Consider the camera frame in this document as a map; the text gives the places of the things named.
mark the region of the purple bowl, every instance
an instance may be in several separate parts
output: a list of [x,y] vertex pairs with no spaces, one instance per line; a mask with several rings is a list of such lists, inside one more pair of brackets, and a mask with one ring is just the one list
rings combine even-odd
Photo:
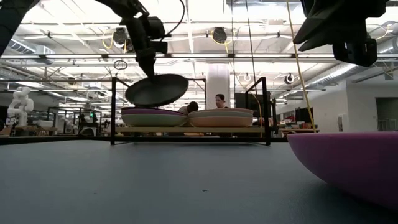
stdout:
[[313,174],[364,200],[398,210],[398,133],[290,134]]
[[180,115],[186,116],[183,113],[177,111],[163,110],[163,109],[155,109],[155,108],[122,108],[122,115],[127,114],[166,114],[166,115]]

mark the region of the dark hair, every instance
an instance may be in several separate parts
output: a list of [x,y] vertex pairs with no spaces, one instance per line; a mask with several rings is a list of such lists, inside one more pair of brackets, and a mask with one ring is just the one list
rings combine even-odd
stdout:
[[224,96],[224,94],[217,94],[216,97],[219,97],[222,101],[225,102],[225,96]]
[[198,103],[195,101],[192,101],[191,103],[189,103],[189,105],[187,106],[188,112],[194,112],[199,110],[199,106]]

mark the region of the column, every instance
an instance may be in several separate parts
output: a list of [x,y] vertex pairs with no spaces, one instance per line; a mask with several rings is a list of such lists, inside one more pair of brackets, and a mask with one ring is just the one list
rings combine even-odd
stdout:
[[231,107],[228,64],[209,64],[206,76],[206,109],[216,108],[216,95],[224,94],[225,105]]

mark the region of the gray table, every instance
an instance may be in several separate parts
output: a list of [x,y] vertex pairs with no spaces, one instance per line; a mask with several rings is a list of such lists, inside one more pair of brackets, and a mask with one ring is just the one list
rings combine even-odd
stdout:
[[0,223],[398,223],[312,175],[288,144],[0,146]]

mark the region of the man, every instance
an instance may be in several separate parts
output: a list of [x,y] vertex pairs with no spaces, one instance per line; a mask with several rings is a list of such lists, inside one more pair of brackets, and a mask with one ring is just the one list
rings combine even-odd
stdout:
[[181,107],[178,112],[183,113],[185,115],[188,115],[191,112],[197,111],[199,110],[199,106],[198,103],[195,101],[192,101],[191,103],[189,103],[188,106],[183,106]]
[[217,108],[228,108],[225,106],[225,96],[223,94],[216,95],[216,106]]

